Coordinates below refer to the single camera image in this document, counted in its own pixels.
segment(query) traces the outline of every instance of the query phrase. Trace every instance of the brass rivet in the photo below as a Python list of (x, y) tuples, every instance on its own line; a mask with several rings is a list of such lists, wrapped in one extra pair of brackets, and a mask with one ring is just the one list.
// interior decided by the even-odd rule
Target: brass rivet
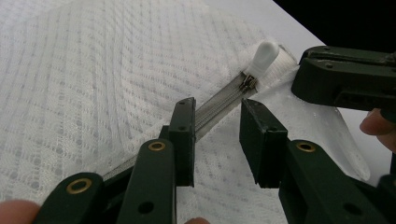
[(161, 151), (165, 148), (165, 144), (163, 142), (153, 142), (148, 145), (148, 149), (151, 151)]
[[(82, 183), (83, 186), (81, 188), (75, 189), (74, 187), (79, 183)], [(66, 191), (69, 194), (79, 194), (87, 190), (91, 185), (92, 185), (92, 181), (89, 178), (80, 178), (67, 185)]]
[(316, 150), (315, 146), (307, 143), (307, 142), (300, 142), (297, 143), (297, 148), (304, 152), (314, 152)]

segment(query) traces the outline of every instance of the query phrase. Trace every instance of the zipper slider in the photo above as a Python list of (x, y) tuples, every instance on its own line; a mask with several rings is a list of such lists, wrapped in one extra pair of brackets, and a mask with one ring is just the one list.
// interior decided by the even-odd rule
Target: zipper slider
[(254, 89), (257, 83), (257, 78), (255, 78), (252, 75), (246, 75), (244, 72), (242, 72), (243, 75), (245, 75), (244, 81), (239, 85), (239, 90), (242, 92), (246, 92), (248, 90)]
[(274, 62), (279, 54), (279, 45), (274, 42), (262, 42), (257, 48), (256, 54), (251, 61), (250, 66), (245, 72), (244, 81), (239, 85), (241, 92), (252, 90), (256, 87), (257, 77), (262, 76), (268, 67)]

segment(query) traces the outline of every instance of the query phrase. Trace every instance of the metal zipper teeth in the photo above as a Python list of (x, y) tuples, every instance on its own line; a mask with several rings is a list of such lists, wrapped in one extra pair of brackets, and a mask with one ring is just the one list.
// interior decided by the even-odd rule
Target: metal zipper teeth
[[(195, 112), (195, 135), (197, 141), (204, 137), (224, 116), (239, 105), (243, 97), (257, 93), (257, 79), (241, 72), (226, 87), (221, 89)], [(137, 155), (103, 175), (104, 180), (134, 166)]]

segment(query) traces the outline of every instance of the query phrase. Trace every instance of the white surface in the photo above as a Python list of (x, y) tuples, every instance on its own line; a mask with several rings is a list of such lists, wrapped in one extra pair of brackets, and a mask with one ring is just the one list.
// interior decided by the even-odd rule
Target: white surface
[[(205, 1), (212, 7), (218, 7), (261, 27), (268, 32), (268, 35), (273, 36), (284, 44), (297, 61), (300, 60), (306, 49), (324, 45), (323, 42), (271, 0)], [(359, 125), (367, 112), (350, 109), (340, 109), (340, 112), (370, 167), (371, 177), (368, 183), (376, 185), (381, 175), (389, 173), (391, 153), (375, 137), (368, 136), (359, 129)]]

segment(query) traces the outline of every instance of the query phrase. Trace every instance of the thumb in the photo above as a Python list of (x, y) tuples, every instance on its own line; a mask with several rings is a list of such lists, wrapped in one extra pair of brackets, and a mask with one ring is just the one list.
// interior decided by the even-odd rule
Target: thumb
[(187, 221), (186, 224), (210, 224), (210, 223), (202, 217), (197, 217)]

